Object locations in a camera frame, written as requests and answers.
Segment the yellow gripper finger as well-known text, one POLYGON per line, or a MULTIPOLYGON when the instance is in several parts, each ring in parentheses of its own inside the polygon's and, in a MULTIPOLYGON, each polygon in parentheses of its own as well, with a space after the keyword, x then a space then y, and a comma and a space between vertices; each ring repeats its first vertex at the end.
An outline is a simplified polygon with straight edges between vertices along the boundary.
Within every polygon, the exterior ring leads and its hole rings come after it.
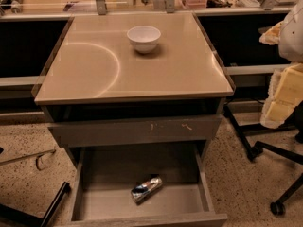
POLYGON ((281 22, 274 26, 262 27, 258 30, 261 34, 259 41, 263 44, 275 45, 279 44, 281 22))
POLYGON ((275 70, 262 108, 260 124, 277 129, 302 101, 303 64, 293 63, 284 70, 275 70))

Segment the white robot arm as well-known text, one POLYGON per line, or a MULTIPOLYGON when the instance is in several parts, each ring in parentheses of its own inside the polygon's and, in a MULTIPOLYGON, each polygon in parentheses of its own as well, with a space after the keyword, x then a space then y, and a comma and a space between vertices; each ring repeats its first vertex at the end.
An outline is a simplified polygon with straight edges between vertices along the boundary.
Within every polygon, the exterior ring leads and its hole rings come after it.
POLYGON ((279 55, 291 63, 283 70, 274 71, 262 108, 261 125, 277 129, 303 101, 303 0, 259 40, 268 45, 277 44, 279 55))

